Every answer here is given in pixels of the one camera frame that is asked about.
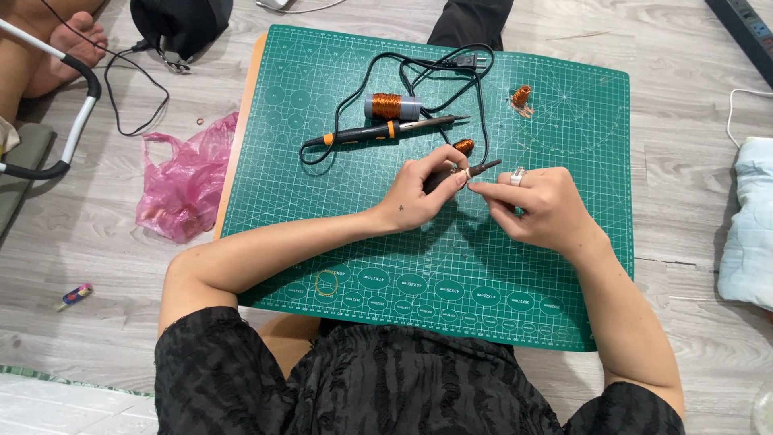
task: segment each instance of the pink plastic bag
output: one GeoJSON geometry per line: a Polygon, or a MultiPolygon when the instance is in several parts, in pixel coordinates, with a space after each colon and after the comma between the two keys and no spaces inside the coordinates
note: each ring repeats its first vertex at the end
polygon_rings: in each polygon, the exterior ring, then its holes
{"type": "Polygon", "coordinates": [[[137,225],[177,243],[214,226],[238,117],[235,111],[185,142],[161,133],[142,135],[145,188],[137,225]],[[154,165],[147,142],[168,143],[172,158],[154,165]]]}

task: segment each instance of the fingernail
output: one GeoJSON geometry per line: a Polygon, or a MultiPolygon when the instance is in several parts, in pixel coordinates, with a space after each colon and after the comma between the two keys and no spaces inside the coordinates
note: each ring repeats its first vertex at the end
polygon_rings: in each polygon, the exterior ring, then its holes
{"type": "Polygon", "coordinates": [[[466,173],[458,173],[456,174],[456,183],[459,185],[459,187],[462,187],[467,183],[467,174],[466,173]]]}

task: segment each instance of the person's left hand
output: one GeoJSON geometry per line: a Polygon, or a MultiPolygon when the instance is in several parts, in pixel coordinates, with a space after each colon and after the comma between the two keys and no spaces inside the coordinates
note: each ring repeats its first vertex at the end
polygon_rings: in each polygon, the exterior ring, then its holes
{"type": "Polygon", "coordinates": [[[388,233],[412,230],[429,222],[467,182],[464,173],[451,175],[430,194],[423,191],[424,181],[437,171],[451,170],[453,163],[467,169],[467,157],[449,144],[437,148],[419,160],[408,160],[394,177],[384,199],[371,211],[388,233]]]}

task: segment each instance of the white cloth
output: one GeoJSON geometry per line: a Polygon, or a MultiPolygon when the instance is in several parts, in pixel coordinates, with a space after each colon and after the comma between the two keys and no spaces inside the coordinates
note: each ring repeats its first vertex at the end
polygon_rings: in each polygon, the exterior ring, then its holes
{"type": "Polygon", "coordinates": [[[13,125],[0,116],[0,155],[11,151],[19,144],[19,133],[13,125]]]}

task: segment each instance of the small gold ring on mat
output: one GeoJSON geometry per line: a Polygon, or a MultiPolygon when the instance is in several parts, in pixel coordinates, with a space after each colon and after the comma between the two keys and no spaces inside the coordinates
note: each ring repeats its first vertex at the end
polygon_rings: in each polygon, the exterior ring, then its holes
{"type": "Polygon", "coordinates": [[[523,169],[523,166],[518,166],[516,170],[512,172],[512,175],[510,176],[510,184],[513,186],[521,186],[521,180],[523,179],[523,176],[526,175],[526,170],[523,169]]]}
{"type": "Polygon", "coordinates": [[[325,270],[321,271],[320,273],[318,273],[317,277],[314,278],[314,288],[317,289],[317,293],[319,293],[319,294],[321,294],[323,296],[332,296],[335,292],[338,291],[338,276],[332,270],[325,269],[325,270]],[[325,273],[325,272],[329,273],[330,275],[333,275],[333,279],[335,279],[335,289],[333,289],[333,291],[330,292],[330,293],[323,293],[322,291],[320,291],[319,286],[317,285],[319,283],[319,276],[321,274],[325,273]]]}

